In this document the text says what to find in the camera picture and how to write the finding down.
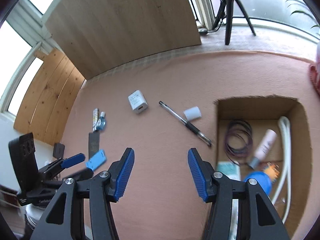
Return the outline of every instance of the green plant leaf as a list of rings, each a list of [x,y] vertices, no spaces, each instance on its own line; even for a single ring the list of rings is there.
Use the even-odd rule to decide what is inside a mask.
[[[301,10],[296,10],[296,11],[293,11],[291,13],[291,15],[294,14],[294,13],[301,13],[301,14],[307,15],[307,16],[309,16],[311,19],[313,19],[316,22],[315,17],[311,13],[307,13],[307,12],[301,11]]]
[[[295,2],[298,2],[300,5],[303,5],[303,6],[306,6],[308,8],[308,5],[306,5],[304,2],[302,1],[299,1],[299,0],[287,0],[287,1],[295,1]]]
[[[291,6],[291,5],[302,5],[302,4],[301,4],[301,3],[292,3],[292,4],[289,4],[289,5],[287,6],[287,8],[288,8],[289,6]]]

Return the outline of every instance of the black pen grip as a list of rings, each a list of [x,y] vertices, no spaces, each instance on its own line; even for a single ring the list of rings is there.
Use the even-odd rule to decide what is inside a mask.
[[[198,135],[198,133],[200,132],[200,130],[197,127],[195,127],[191,122],[187,122],[186,127],[196,135]]]

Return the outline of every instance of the pink fabric surface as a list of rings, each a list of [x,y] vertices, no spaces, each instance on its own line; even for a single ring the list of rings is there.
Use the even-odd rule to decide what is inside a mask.
[[[135,164],[124,196],[112,211],[121,240],[201,239],[210,205],[196,192],[187,163],[187,151],[196,147],[204,160],[215,166],[216,113],[214,101],[241,96],[280,95],[298,98],[309,119],[313,164],[320,164],[320,101],[308,80],[307,60],[261,52],[216,52],[175,58],[105,76],[80,90],[70,113],[62,143],[65,157],[88,155],[92,111],[106,112],[107,125],[100,148],[107,162],[96,172],[119,160],[126,147],[135,150]],[[148,109],[135,114],[128,96],[140,90]],[[161,108],[162,100],[183,116],[198,106],[202,118],[193,122],[213,141],[213,147],[192,134]],[[63,176],[84,166],[78,164]],[[320,211],[313,171],[306,214],[293,239],[301,239]],[[89,224],[86,208],[86,224]]]

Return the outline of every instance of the white container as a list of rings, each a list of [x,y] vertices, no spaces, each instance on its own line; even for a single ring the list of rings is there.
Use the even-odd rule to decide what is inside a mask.
[[[259,163],[266,158],[276,138],[276,132],[268,129],[262,141],[260,142],[258,148],[254,152],[254,157],[249,163],[249,166],[251,168],[255,169],[259,165]]]
[[[147,101],[145,100],[140,90],[137,90],[129,95],[128,100],[132,110],[137,114],[148,108]]]
[[[191,120],[194,120],[196,118],[201,117],[200,109],[197,106],[189,108],[186,111],[184,111],[183,113],[186,116],[188,121],[191,121]]]

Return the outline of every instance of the pen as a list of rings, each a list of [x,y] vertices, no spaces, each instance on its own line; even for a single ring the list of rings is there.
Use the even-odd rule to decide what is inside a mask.
[[[195,127],[191,122],[185,121],[179,115],[177,115],[169,106],[167,106],[162,101],[159,101],[159,105],[161,105],[165,110],[167,110],[170,114],[172,114],[175,118],[177,118],[180,122],[184,124],[189,130],[191,130],[195,135],[197,135],[200,139],[202,139],[209,147],[212,145],[212,141],[208,139],[197,127]]]

